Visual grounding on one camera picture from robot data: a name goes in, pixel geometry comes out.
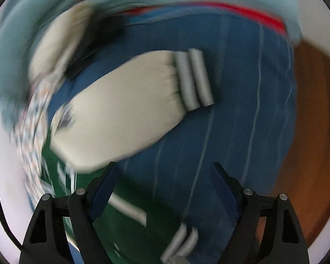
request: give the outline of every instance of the patterned fabric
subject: patterned fabric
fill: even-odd
[[[40,176],[41,168],[46,170],[46,166],[41,166],[41,152],[48,132],[46,112],[57,83],[51,77],[40,80],[28,108],[11,133],[27,177],[24,185],[34,208],[44,193],[55,195],[52,186],[41,181]]]

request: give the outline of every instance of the red stripe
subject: red stripe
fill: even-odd
[[[276,31],[278,34],[286,35],[285,25],[284,25],[283,21],[280,18],[270,15],[268,13],[265,13],[263,11],[258,11],[258,10],[250,9],[247,7],[230,5],[230,4],[221,3],[221,2],[212,2],[212,1],[191,2],[191,3],[183,3],[183,4],[184,5],[195,5],[195,6],[210,6],[210,7],[226,9],[226,10],[229,10],[242,17],[248,18],[254,22],[260,23],[260,24],[266,26],[267,28],[270,28],[270,29]],[[126,11],[126,13],[129,13],[132,15],[141,15],[141,14],[143,14],[149,10],[155,9],[155,8],[158,8],[158,7],[134,8],[134,9]]]

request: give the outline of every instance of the blue bedsheet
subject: blue bedsheet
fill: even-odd
[[[62,104],[136,55],[201,49],[216,103],[189,113],[120,165],[146,193],[198,228],[190,263],[216,263],[235,224],[211,184],[210,164],[220,162],[244,187],[270,192],[293,139],[293,48],[258,23],[209,7],[155,10],[128,24],[91,66],[65,81],[51,100],[49,121]]]

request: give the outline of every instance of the brown wooden surface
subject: brown wooden surface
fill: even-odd
[[[310,246],[330,217],[330,58],[302,42],[295,48],[295,76],[295,139],[272,195],[289,196]]]

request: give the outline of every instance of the green fabric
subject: green fabric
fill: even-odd
[[[75,180],[72,190],[86,188],[104,170],[75,174],[50,150],[50,133],[42,150],[42,159],[41,180],[45,187],[51,186],[55,197],[71,194],[71,180]],[[161,264],[161,254],[181,222],[169,209],[142,195],[124,177],[120,178],[114,193],[147,213],[147,227],[108,204],[103,215],[95,220],[94,227],[110,259],[116,264]],[[64,221],[66,233],[74,239],[70,219],[64,218]]]

